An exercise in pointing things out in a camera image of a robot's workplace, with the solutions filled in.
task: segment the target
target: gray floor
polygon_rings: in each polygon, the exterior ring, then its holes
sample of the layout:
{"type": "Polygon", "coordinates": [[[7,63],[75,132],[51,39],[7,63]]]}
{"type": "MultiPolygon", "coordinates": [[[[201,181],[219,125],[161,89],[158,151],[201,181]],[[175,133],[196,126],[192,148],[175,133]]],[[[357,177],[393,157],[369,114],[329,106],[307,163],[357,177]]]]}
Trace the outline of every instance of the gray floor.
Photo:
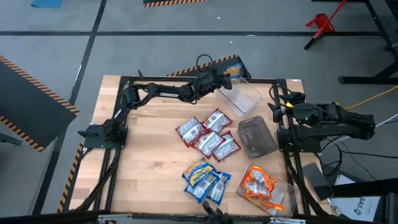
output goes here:
{"type": "MultiPolygon", "coordinates": [[[[91,30],[100,0],[65,0],[58,10],[32,8],[28,0],[0,0],[0,30],[91,30]]],[[[386,30],[395,38],[398,27],[384,1],[372,1],[386,30]]],[[[309,31],[304,24],[317,13],[331,12],[337,3],[294,0],[211,0],[180,6],[144,9],[140,1],[108,1],[99,30],[233,30],[309,31]]],[[[364,4],[347,4],[333,25],[339,31],[375,31],[377,27],[364,4]]],[[[308,101],[353,105],[391,86],[341,85],[341,75],[373,76],[390,63],[379,37],[324,37],[311,50],[302,47],[308,37],[210,37],[143,36],[97,37],[88,62],[76,106],[81,110],[63,143],[45,201],[44,213],[57,211],[76,147],[83,139],[77,131],[91,121],[103,75],[165,75],[191,67],[200,54],[213,58],[238,54],[254,77],[303,80],[308,101]]],[[[11,59],[60,96],[68,98],[88,37],[0,36],[0,54],[11,59]]],[[[374,114],[381,122],[398,112],[398,91],[382,96],[353,111],[374,114]]],[[[0,125],[0,131],[12,133],[0,125]]],[[[377,129],[369,141],[346,140],[353,152],[398,156],[397,125],[377,129]]],[[[0,217],[30,213],[32,201],[48,162],[51,147],[37,153],[28,145],[1,145],[0,217]]],[[[325,163],[337,160],[333,147],[323,154],[325,163]]],[[[398,177],[391,159],[355,156],[377,179],[398,177]]],[[[342,170],[364,180],[371,178],[344,155],[342,170]]]]}

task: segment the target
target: wooden table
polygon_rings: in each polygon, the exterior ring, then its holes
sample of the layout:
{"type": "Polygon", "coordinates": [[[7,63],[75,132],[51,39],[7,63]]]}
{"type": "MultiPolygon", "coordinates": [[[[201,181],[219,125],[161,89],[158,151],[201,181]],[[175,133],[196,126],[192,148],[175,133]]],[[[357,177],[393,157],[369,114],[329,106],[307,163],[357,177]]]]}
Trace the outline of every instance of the wooden table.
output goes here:
{"type": "MultiPolygon", "coordinates": [[[[93,115],[95,124],[101,124],[112,116],[120,78],[120,76],[104,76],[93,115]]],[[[184,84],[184,82],[156,83],[176,86],[184,84]]],[[[187,182],[181,178],[182,172],[190,164],[202,158],[203,154],[197,149],[187,148],[174,129],[192,116],[203,120],[219,108],[233,120],[233,124],[222,133],[231,131],[239,144],[241,141],[237,134],[238,124],[253,116],[262,116],[265,119],[277,142],[278,124],[272,122],[272,112],[267,106],[268,102],[272,102],[268,95],[271,84],[252,85],[262,93],[263,100],[248,117],[237,117],[217,91],[202,98],[197,105],[182,103],[171,98],[153,98],[147,105],[131,111],[127,119],[129,132],[126,147],[121,153],[111,211],[176,215],[206,214],[201,204],[183,191],[187,182]]],[[[287,86],[293,91],[303,91],[300,80],[287,80],[287,86]]],[[[93,149],[81,161],[69,209],[79,206],[97,184],[103,156],[104,149],[93,149]]],[[[300,153],[300,156],[303,166],[316,162],[320,167],[314,154],[300,153]]],[[[286,180],[284,159],[280,151],[258,159],[250,159],[244,150],[240,150],[225,161],[217,162],[213,158],[207,161],[217,170],[232,175],[220,206],[222,211],[230,215],[267,216],[266,212],[240,197],[236,193],[236,187],[249,164],[261,166],[286,180]]],[[[104,207],[107,191],[106,186],[100,208],[104,207]]],[[[297,203],[299,212],[302,213],[299,190],[297,203]]],[[[330,213],[327,202],[322,202],[321,206],[330,213]]]]}

